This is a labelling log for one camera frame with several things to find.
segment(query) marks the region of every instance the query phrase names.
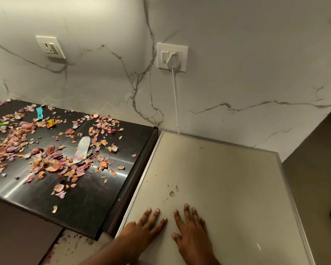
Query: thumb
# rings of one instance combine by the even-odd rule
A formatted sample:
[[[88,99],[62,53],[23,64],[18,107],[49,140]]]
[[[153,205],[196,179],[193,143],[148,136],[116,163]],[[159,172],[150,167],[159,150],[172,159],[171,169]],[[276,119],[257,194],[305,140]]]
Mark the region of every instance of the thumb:
[[[180,246],[181,246],[181,240],[183,239],[183,238],[181,237],[181,235],[180,235],[180,234],[177,234],[177,233],[173,233],[173,234],[172,234],[172,238],[173,238],[173,240],[177,243],[178,248],[180,248]]]

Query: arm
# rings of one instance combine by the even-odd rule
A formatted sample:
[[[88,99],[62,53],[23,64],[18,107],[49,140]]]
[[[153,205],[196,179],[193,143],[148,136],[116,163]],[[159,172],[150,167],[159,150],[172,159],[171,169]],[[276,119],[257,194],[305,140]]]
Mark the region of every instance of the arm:
[[[179,253],[188,265],[221,265],[213,253],[212,243],[207,233],[203,218],[199,218],[196,209],[192,208],[192,217],[189,205],[184,206],[185,224],[174,211],[174,218],[181,232],[173,233],[172,238],[178,245]]]
[[[154,227],[160,213],[156,209],[153,216],[146,223],[151,209],[147,209],[138,223],[128,223],[120,235],[112,242],[103,246],[97,253],[80,263],[80,265],[127,265],[137,263],[137,260],[148,245],[159,235],[167,223],[167,218]]]

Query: person's left hand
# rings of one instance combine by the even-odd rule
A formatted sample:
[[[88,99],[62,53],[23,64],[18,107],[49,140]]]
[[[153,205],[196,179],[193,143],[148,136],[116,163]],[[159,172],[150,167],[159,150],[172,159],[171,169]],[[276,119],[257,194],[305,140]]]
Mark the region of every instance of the person's left hand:
[[[138,223],[135,221],[128,223],[120,235],[115,240],[122,240],[124,247],[128,248],[130,254],[130,263],[136,263],[142,252],[144,252],[148,245],[156,238],[163,230],[167,223],[167,218],[163,218],[157,226],[154,224],[159,216],[160,210],[156,209],[153,216],[146,223],[152,210],[149,208],[140,218]]]

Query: hand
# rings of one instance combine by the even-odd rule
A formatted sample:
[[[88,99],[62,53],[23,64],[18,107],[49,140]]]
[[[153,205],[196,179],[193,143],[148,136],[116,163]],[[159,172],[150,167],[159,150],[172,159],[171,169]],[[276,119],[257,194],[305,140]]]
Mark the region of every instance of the hand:
[[[184,214],[187,225],[179,216],[178,210],[174,211],[174,218],[181,232],[173,233],[172,238],[176,241],[179,253],[188,265],[219,264],[213,253],[212,243],[207,234],[204,219],[200,219],[196,209],[192,208],[191,217],[189,205],[185,204]]]
[[[138,223],[135,221],[128,223],[120,235],[115,240],[122,240],[123,247],[127,247],[130,255],[129,262],[136,263],[142,252],[145,251],[148,245],[156,238],[167,223],[167,218],[163,218],[159,224],[154,227],[154,224],[159,216],[160,210],[156,209],[149,222],[146,223],[152,210],[149,208],[140,218]]]

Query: power cord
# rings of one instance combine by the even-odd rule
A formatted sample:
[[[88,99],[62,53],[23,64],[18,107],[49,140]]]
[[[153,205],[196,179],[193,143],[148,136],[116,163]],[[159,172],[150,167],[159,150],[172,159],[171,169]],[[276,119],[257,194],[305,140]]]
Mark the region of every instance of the power cord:
[[[173,75],[173,86],[174,86],[174,98],[175,98],[175,112],[177,114],[177,130],[179,132],[179,122],[178,122],[178,94],[177,94],[177,81],[175,79],[175,72],[176,70],[180,70],[181,67],[181,60],[177,54],[177,52],[173,52],[167,61],[167,66],[169,69],[172,70]]]

